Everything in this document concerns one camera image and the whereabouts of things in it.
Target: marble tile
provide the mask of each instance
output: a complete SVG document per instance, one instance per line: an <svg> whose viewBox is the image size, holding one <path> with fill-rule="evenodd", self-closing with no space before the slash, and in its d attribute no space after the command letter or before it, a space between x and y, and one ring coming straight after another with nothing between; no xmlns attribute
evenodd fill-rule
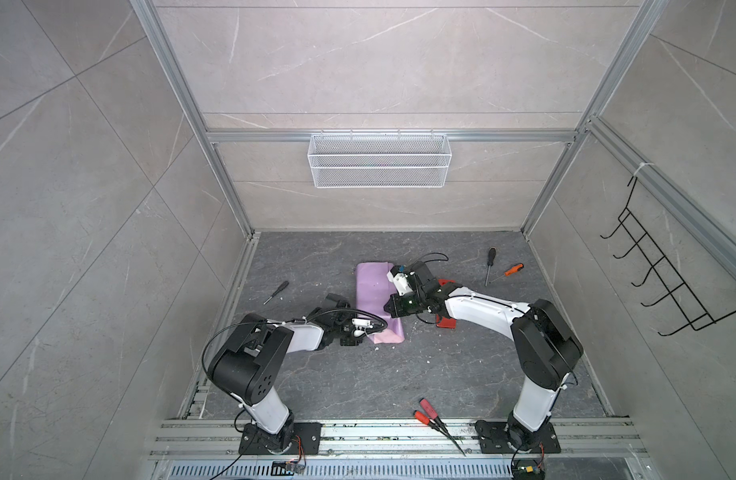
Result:
<svg viewBox="0 0 736 480"><path fill-rule="evenodd" d="M312 181L307 142L239 142L218 150L235 181Z"/></svg>
<svg viewBox="0 0 736 480"><path fill-rule="evenodd" d="M159 7L609 7L638 6L639 0L154 0Z"/></svg>
<svg viewBox="0 0 736 480"><path fill-rule="evenodd" d="M581 111L636 10L158 12L203 111L368 114Z"/></svg>
<svg viewBox="0 0 736 480"><path fill-rule="evenodd" d="M178 414L223 295L221 283L198 255L125 391L86 478L106 478L110 472L116 478L145 478L152 473L144 461L144 442L152 427Z"/></svg>
<svg viewBox="0 0 736 480"><path fill-rule="evenodd" d="M219 215L224 193L194 137L154 187L200 248Z"/></svg>
<svg viewBox="0 0 736 480"><path fill-rule="evenodd" d="M235 265L246 239L227 202L221 206L200 252L225 287L232 281Z"/></svg>
<svg viewBox="0 0 736 480"><path fill-rule="evenodd" d="M717 457L555 200L530 240L614 413L632 417L657 469L667 478L717 478Z"/></svg>
<svg viewBox="0 0 736 480"><path fill-rule="evenodd" d="M0 120L0 378L151 188L77 80Z"/></svg>
<svg viewBox="0 0 736 480"><path fill-rule="evenodd" d="M212 114L208 128L576 128L582 112L498 114Z"/></svg>
<svg viewBox="0 0 736 480"><path fill-rule="evenodd" d="M546 180L564 142L455 142L447 181Z"/></svg>
<svg viewBox="0 0 736 480"><path fill-rule="evenodd" d="M495 271L518 261L526 267L484 287L485 255L491 246L498 248ZM450 257L449 262L430 264L439 278L504 299L548 298L538 264L519 232L264 232L236 315L258 312L288 320L310 312L327 293L354 301L356 264L407 264L431 251ZM288 289L262 306L283 280L290 282ZM508 415L524 375L506 337L469 322L459 322L455 330L413 317L402 323L406 340L400 344L336 344L320 352L288 355L276 382L280 397L298 418L406 418L423 396L440 406L444 417ZM360 369L358 376L355 368ZM555 415L602 416L584 366L577 368L581 386L560 395ZM233 418L237 411L235 400L212 388L203 418Z"/></svg>
<svg viewBox="0 0 736 480"><path fill-rule="evenodd" d="M699 332L689 328L670 337L657 334L676 330L685 319L671 301L642 307L640 302L649 303L664 293L658 278L651 276L642 287L632 286L630 282L642 280L648 264L638 252L622 260L612 257L632 245L626 233L610 240L599 236L613 231L612 217L629 195L628 179L626 169L603 146L591 142L584 146L556 198L610 279L725 471L736 478L736 314ZM630 206L708 311L715 318L730 312L736 305L736 283L728 273L645 188L637 187ZM665 279L667 270L666 266L658 270ZM676 294L691 318L700 314L699 305L687 289Z"/></svg>
<svg viewBox="0 0 736 480"><path fill-rule="evenodd" d="M736 0L672 0L653 34L736 73Z"/></svg>
<svg viewBox="0 0 736 480"><path fill-rule="evenodd" d="M198 251L152 190L0 381L0 478L81 478Z"/></svg>
<svg viewBox="0 0 736 480"><path fill-rule="evenodd" d="M75 73L144 36L128 0L25 0Z"/></svg>
<svg viewBox="0 0 736 480"><path fill-rule="evenodd" d="M603 117L736 236L736 75L650 38Z"/></svg>
<svg viewBox="0 0 736 480"><path fill-rule="evenodd" d="M78 78L152 184L192 136L152 46L144 39Z"/></svg>
<svg viewBox="0 0 736 480"><path fill-rule="evenodd" d="M0 0L0 117L71 76L24 4Z"/></svg>
<svg viewBox="0 0 736 480"><path fill-rule="evenodd" d="M235 182L257 229L516 230L543 181L449 182L442 188L315 188Z"/></svg>

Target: red object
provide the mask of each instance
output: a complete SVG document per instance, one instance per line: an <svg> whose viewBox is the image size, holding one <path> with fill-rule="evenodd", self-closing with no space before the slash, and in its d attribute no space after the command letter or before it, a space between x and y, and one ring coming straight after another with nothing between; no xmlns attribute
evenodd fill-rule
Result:
<svg viewBox="0 0 736 480"><path fill-rule="evenodd" d="M519 272L520 270L522 270L522 268L524 266L525 265L523 265L523 264L517 264L514 267L510 268L509 270L507 270L506 272L504 272L504 276L510 276L511 274L516 274L517 272Z"/></svg>
<svg viewBox="0 0 736 480"><path fill-rule="evenodd" d="M445 285L446 283L453 282L453 280L440 280L437 281L440 286ZM438 315L436 317L436 324L435 326L441 328L441 329L455 329L456 328L456 319L453 318L447 318L444 316Z"/></svg>
<svg viewBox="0 0 736 480"><path fill-rule="evenodd" d="M424 408L424 411L426 412L427 415L430 416L432 420L435 420L437 419L437 417L439 417L439 415L437 415L437 412L435 412L435 409L432 408L430 401L427 400L426 398L422 398L419 404L421 405L421 408Z"/></svg>
<svg viewBox="0 0 736 480"><path fill-rule="evenodd" d="M416 417L416 420L419 420L424 425L430 424L430 419L423 413L421 413L419 410L416 410L416 412L413 414L414 417Z"/></svg>

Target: gray marble wall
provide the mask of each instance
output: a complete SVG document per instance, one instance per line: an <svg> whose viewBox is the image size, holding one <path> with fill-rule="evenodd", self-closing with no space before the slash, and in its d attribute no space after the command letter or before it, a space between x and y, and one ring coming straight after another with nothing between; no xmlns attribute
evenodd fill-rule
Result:
<svg viewBox="0 0 736 480"><path fill-rule="evenodd" d="M575 128L637 0L157 0L209 128ZM224 144L253 225L518 228L560 144L457 144L446 186L315 189L303 144Z"/></svg>
<svg viewBox="0 0 736 480"><path fill-rule="evenodd" d="M672 0L603 117L736 236L736 0Z"/></svg>
<svg viewBox="0 0 736 480"><path fill-rule="evenodd" d="M736 235L736 1L673 0L603 117ZM630 175L594 139L582 148L531 241L618 414L629 414L665 478L736 479L736 314L695 332L615 227ZM736 283L638 186L635 214L718 318ZM662 275L672 286L675 278ZM698 305L685 290L689 315Z"/></svg>
<svg viewBox="0 0 736 480"><path fill-rule="evenodd" d="M210 128L574 128L637 0L157 0Z"/></svg>
<svg viewBox="0 0 736 480"><path fill-rule="evenodd" d="M238 258L227 210L128 2L0 0L0 479L135 476Z"/></svg>

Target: black mounting plate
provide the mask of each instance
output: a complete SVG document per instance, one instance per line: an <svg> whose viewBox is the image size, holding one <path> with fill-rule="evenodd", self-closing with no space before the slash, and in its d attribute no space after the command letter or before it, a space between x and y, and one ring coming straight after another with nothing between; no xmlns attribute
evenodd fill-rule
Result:
<svg viewBox="0 0 736 480"><path fill-rule="evenodd" d="M480 441L480 452L482 453L514 453L515 450L509 446L509 440L506 432L507 422L486 422L478 420L475 422L475 430L477 430L478 440ZM560 442L558 442L555 434L555 427L551 423L546 425L547 428L541 428L539 442L544 445L544 453L560 453ZM520 453L541 453L542 449L536 446L530 452Z"/></svg>
<svg viewBox="0 0 736 480"><path fill-rule="evenodd" d="M320 450L320 430L323 429L322 423L316 423L316 422L294 422L294 434L293 436L299 436L301 438L301 446L304 448L304 454L305 455L317 455L318 451ZM296 445L296 442L291 442L291 447L288 448L288 450L281 454L282 456L286 455L297 455L296 450L298 446ZM259 439L253 439L248 438L246 440L246 437L243 436L240 440L240 451L245 453L245 455L271 455L270 451L267 450L267 447L261 445L261 442L259 442Z"/></svg>

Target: ventilation grate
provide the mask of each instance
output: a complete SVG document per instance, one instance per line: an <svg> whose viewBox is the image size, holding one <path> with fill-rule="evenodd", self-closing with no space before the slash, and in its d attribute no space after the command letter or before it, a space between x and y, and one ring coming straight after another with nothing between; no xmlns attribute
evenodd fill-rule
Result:
<svg viewBox="0 0 736 480"><path fill-rule="evenodd" d="M229 460L173 462L169 480L207 480L230 464ZM418 459L418 460L309 460L306 471L292 475L273 467L271 460L240 460L219 478L248 480L390 480L392 478L430 478L435 480L511 478L504 458Z"/></svg>
<svg viewBox="0 0 736 480"><path fill-rule="evenodd" d="M315 187L442 187L451 161L444 134L315 134L307 157Z"/></svg>

